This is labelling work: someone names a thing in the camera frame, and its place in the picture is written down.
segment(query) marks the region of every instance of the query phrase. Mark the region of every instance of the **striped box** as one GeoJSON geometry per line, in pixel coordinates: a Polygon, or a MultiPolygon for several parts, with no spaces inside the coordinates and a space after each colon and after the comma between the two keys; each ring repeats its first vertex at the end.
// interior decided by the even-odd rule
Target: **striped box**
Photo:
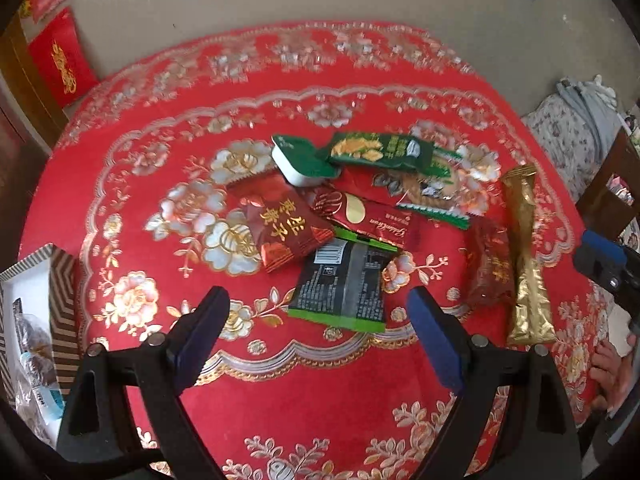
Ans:
{"type": "Polygon", "coordinates": [[[70,254],[47,244],[0,274],[0,376],[11,403],[15,402],[11,349],[17,354],[11,306],[18,297],[22,297],[25,314],[34,314],[48,324],[58,384],[63,397],[68,396],[81,359],[74,311],[74,264],[70,254]]]}

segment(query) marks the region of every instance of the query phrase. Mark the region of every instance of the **gold stick package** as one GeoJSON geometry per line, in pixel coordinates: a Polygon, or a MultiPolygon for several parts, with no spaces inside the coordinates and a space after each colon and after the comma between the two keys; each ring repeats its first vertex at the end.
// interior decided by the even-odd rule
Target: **gold stick package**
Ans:
{"type": "Polygon", "coordinates": [[[507,208],[511,215],[509,242],[514,266],[516,305],[507,343],[531,345],[552,341],[556,331],[551,323],[551,304],[542,271],[531,254],[536,199],[533,192],[536,168],[519,166],[502,177],[507,208]]]}

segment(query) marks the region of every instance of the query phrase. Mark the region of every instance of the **metal bolt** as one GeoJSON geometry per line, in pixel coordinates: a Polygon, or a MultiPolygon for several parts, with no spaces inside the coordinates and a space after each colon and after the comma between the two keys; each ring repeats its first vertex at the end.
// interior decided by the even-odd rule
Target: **metal bolt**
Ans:
{"type": "Polygon", "coordinates": [[[484,348],[489,344],[489,340],[482,334],[473,334],[471,336],[471,342],[478,348],[484,348]]]}
{"type": "Polygon", "coordinates": [[[149,346],[160,346],[164,343],[164,339],[164,334],[162,332],[153,332],[152,335],[146,339],[146,342],[149,343],[149,346]]]}
{"type": "Polygon", "coordinates": [[[89,357],[96,357],[103,350],[105,350],[104,346],[102,346],[100,343],[94,343],[86,350],[86,354],[89,357]]]}
{"type": "Polygon", "coordinates": [[[544,345],[535,345],[533,349],[534,349],[534,352],[538,354],[540,357],[544,357],[545,355],[549,354],[549,348],[547,348],[544,345]]]}

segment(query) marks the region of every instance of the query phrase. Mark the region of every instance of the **concrete floor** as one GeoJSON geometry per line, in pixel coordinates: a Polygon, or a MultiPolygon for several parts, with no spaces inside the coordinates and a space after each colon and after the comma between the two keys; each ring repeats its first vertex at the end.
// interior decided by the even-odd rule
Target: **concrete floor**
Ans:
{"type": "Polygon", "coordinates": [[[640,48],[610,0],[71,0],[98,76],[181,41],[281,20],[389,20],[428,28],[511,102],[533,110],[563,75],[601,73],[640,97],[640,48]]]}

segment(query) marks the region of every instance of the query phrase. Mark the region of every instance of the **tablecloth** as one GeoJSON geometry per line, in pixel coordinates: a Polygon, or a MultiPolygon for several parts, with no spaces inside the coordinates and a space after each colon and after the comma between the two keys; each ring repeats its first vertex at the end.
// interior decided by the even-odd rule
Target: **tablecloth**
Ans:
{"type": "MultiPolygon", "coordinates": [[[[454,402],[417,344],[407,291],[427,286],[469,332],[500,345],[509,312],[461,304],[464,232],[420,217],[418,243],[387,269],[384,333],[287,316],[300,264],[261,270],[225,184],[272,164],[274,133],[319,146],[335,130],[473,145],[491,164],[466,183],[465,203],[499,222],[500,174],[537,166],[533,244],[553,307],[550,347],[583,420],[594,394],[590,355],[607,318],[599,293],[572,267],[582,222],[511,107],[424,30],[287,23],[201,38],[129,66],[94,88],[66,128],[34,196],[21,253],[53,242],[79,255],[84,347],[139,345],[167,332],[212,285],[228,289],[230,316],[182,402],[231,480],[401,480],[454,402]]],[[[136,391],[131,399],[143,445],[156,446],[136,391]]],[[[505,402],[501,388],[470,470],[488,459],[505,402]]]]}

